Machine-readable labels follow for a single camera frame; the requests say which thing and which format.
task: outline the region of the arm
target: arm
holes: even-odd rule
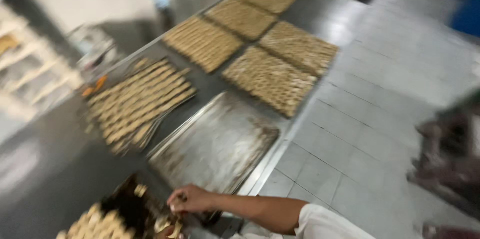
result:
[[[179,197],[186,198],[186,201],[182,202]],[[308,203],[289,198],[217,194],[188,185],[175,190],[167,204],[173,212],[230,212],[272,232],[294,235],[300,211]]]

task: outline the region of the blue object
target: blue object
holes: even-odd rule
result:
[[[480,0],[465,0],[453,15],[453,29],[480,37]]]

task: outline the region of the white sleeve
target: white sleeve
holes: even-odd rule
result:
[[[347,219],[315,204],[303,206],[295,234],[297,239],[375,239]]]

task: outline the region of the white shirt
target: white shirt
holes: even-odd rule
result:
[[[303,206],[295,229],[296,239],[375,239],[342,216],[315,204]],[[248,224],[231,239],[282,239],[257,225]]]

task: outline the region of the person's hand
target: person's hand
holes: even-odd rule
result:
[[[219,194],[189,184],[173,191],[166,201],[173,213],[198,213],[215,210]]]
[[[161,232],[155,234],[155,239],[169,239],[168,237],[173,234],[173,231],[175,230],[174,225],[170,225],[163,229]]]

